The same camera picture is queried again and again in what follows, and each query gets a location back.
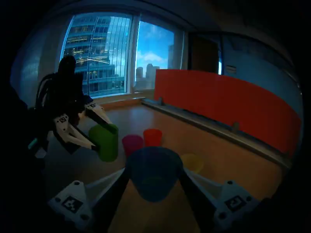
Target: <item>glass skyscraper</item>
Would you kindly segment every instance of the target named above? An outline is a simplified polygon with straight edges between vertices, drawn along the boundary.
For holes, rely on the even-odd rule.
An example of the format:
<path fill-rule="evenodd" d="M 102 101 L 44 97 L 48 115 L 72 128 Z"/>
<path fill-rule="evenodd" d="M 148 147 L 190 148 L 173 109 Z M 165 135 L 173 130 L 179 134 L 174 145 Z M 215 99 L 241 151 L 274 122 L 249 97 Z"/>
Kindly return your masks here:
<path fill-rule="evenodd" d="M 63 57 L 73 55 L 83 74 L 83 93 L 91 97 L 126 92 L 131 17 L 104 13 L 74 17 L 65 39 Z"/>

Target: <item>red panel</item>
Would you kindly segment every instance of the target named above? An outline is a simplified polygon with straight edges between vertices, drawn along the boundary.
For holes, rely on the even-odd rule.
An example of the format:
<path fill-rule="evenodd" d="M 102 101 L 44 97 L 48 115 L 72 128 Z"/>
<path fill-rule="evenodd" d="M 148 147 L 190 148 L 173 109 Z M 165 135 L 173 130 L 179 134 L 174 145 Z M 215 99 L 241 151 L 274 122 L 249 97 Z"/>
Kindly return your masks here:
<path fill-rule="evenodd" d="M 293 155 L 301 120 L 281 98 L 249 82 L 192 70 L 157 70 L 154 99 L 206 116 Z"/>

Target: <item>table surface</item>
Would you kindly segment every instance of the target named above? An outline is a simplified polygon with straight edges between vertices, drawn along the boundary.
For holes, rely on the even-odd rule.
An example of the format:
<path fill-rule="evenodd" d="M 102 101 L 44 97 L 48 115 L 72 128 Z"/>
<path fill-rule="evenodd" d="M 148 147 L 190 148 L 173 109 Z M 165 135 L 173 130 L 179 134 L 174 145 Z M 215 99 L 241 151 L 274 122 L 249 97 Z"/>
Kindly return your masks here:
<path fill-rule="evenodd" d="M 107 111 L 108 117 L 119 128 L 119 155 L 111 163 L 102 162 L 96 152 L 80 148 L 70 155 L 53 139 L 45 157 L 46 190 L 55 196 L 73 180 L 85 184 L 107 176 L 125 165 L 122 138 L 128 134 L 143 135 L 148 128 L 163 132 L 162 146 L 179 155 L 194 153 L 202 156 L 204 167 L 200 175 L 224 183 L 234 180 L 253 197 L 271 197 L 281 182 L 280 167 L 238 145 L 205 132 L 171 116 L 146 106 L 133 105 Z M 96 123 L 85 118 L 79 128 L 85 133 Z M 121 198 L 110 232 L 199 232 L 186 196 L 179 184 L 168 197 L 158 203 L 142 199 L 131 181 Z"/>

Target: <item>orange cup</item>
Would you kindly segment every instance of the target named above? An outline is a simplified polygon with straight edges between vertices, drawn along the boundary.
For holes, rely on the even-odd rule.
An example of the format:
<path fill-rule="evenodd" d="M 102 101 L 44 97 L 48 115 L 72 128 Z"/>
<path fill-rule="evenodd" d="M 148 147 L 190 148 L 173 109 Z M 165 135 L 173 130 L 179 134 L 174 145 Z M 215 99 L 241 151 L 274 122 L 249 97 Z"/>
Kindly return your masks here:
<path fill-rule="evenodd" d="M 146 129 L 143 132 L 145 146 L 160 146 L 162 140 L 162 131 L 159 129 Z"/>

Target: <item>cloud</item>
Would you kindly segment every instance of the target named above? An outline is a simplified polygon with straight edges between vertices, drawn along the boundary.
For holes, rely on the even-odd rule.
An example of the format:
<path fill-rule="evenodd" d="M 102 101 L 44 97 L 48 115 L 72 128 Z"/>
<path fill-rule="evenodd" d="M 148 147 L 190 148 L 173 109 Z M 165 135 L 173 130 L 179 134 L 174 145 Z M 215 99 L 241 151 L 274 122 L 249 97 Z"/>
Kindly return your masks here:
<path fill-rule="evenodd" d="M 137 52 L 137 59 L 138 60 L 142 59 L 144 61 L 157 61 L 157 62 L 166 62 L 167 61 L 167 59 L 162 58 L 153 52 L 147 52 L 145 54 L 142 54 L 141 51 Z"/>
<path fill-rule="evenodd" d="M 145 38 L 157 38 L 160 39 L 165 36 L 163 28 L 157 27 L 156 25 L 150 24 L 149 27 L 147 27 L 149 30 L 145 35 Z"/>

